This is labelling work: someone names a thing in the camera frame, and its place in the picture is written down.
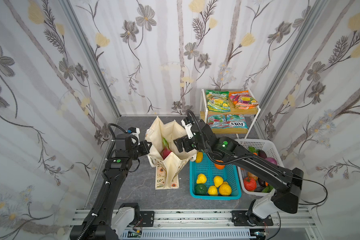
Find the pink dragon fruit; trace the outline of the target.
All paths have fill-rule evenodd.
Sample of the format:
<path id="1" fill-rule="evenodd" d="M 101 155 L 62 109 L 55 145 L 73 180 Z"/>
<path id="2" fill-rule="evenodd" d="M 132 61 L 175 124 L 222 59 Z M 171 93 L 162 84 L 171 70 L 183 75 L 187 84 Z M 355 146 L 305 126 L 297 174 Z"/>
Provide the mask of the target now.
<path id="1" fill-rule="evenodd" d="M 172 151 L 170 149 L 170 145 L 168 141 L 165 138 L 162 138 L 162 144 L 163 144 L 163 150 L 161 152 L 161 156 L 163 160 L 165 160 L 171 154 Z"/>

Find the cream floral grocery tote bag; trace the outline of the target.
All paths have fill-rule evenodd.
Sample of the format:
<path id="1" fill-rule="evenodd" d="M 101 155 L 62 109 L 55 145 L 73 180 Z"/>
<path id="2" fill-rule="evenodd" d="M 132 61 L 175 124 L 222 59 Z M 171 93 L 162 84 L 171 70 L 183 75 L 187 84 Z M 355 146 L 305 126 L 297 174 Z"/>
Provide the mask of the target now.
<path id="1" fill-rule="evenodd" d="M 179 173 L 188 162 L 196 159 L 196 150 L 189 153 L 179 153 L 173 140 L 187 136 L 186 130 L 176 121 L 164 124 L 160 118 L 156 118 L 146 131 L 145 140 L 153 145 L 148 154 L 148 160 L 152 168 L 156 170 L 155 189 L 169 190 L 179 188 Z M 163 160 L 162 138 L 165 138 L 171 149 L 171 154 Z"/>

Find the orange fruit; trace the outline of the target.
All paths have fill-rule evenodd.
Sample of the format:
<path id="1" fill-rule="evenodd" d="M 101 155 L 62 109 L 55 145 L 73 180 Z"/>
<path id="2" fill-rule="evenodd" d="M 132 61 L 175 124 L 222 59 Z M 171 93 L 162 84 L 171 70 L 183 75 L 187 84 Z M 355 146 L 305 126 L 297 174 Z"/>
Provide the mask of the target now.
<path id="1" fill-rule="evenodd" d="M 220 164 L 214 164 L 215 168 L 218 170 L 223 170 L 225 168 L 225 165 L 220 165 Z"/>

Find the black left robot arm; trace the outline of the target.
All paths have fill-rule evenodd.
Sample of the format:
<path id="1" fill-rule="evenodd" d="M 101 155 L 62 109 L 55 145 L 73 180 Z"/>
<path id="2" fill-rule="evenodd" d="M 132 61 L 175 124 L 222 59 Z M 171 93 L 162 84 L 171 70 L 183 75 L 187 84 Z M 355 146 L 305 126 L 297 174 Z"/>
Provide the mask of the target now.
<path id="1" fill-rule="evenodd" d="M 116 124 L 108 124 L 108 129 L 112 137 L 102 170 L 103 183 L 83 223 L 72 227 L 71 240 L 119 240 L 129 225 L 141 222 L 137 203 L 122 204 L 117 213 L 114 208 L 122 185 L 132 172 L 133 162 L 148 155 L 152 143 L 139 140 L 138 128 L 124 130 Z"/>

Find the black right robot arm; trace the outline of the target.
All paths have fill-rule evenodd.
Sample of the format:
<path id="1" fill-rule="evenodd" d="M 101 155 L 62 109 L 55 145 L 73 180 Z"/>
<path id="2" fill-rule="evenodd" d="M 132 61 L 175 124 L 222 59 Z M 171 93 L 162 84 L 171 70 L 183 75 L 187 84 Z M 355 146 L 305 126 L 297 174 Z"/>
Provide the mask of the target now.
<path id="1" fill-rule="evenodd" d="M 186 113 L 182 125 L 187 134 L 174 140 L 179 152 L 197 150 L 206 154 L 214 164 L 243 168 L 273 187 L 266 196 L 251 202 L 245 213 L 249 226 L 256 226 L 273 213 L 297 213 L 304 177 L 302 170 L 290 170 L 270 163 L 229 137 L 218 138 L 193 111 L 187 110 Z"/>

